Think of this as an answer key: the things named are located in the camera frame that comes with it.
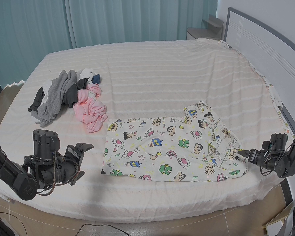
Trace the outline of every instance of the pile of clothes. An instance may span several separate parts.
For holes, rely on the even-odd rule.
[[[82,69],[78,72],[62,71],[58,78],[47,80],[36,93],[33,104],[28,108],[40,127],[56,118],[62,104],[73,108],[78,120],[87,124],[88,132],[99,131],[107,119],[106,106],[97,97],[100,75],[93,69]]]

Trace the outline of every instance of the nightstand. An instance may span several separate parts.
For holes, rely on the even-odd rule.
[[[213,15],[208,16],[208,20],[202,19],[207,25],[206,29],[201,28],[187,28],[187,39],[208,38],[208,39],[222,39],[223,21]]]

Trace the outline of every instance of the bed sheet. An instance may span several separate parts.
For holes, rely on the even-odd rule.
[[[101,75],[99,97],[109,118],[182,116],[183,107],[204,100],[240,139],[244,149],[261,148],[274,132],[284,132],[263,79],[243,55],[222,41],[150,41],[84,47],[47,55],[30,75],[0,125],[0,145],[22,164],[33,154],[32,132],[39,128],[27,108],[47,79],[82,68]],[[90,143],[74,186],[22,201],[0,180],[0,193],[57,215],[109,222],[146,222],[196,216],[263,199],[281,179],[264,177],[249,165],[246,175],[223,182],[154,182],[101,174],[107,123],[88,133],[72,108],[63,107],[46,128],[68,144]]]

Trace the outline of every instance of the star print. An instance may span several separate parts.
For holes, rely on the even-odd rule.
[[[140,160],[144,160],[144,159],[145,159],[145,156],[140,155],[140,156],[138,156],[138,158],[139,158]]]

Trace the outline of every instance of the cartoon print shirt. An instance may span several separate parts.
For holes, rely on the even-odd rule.
[[[224,181],[243,176],[241,145],[203,101],[184,117],[109,120],[102,174],[153,181]]]

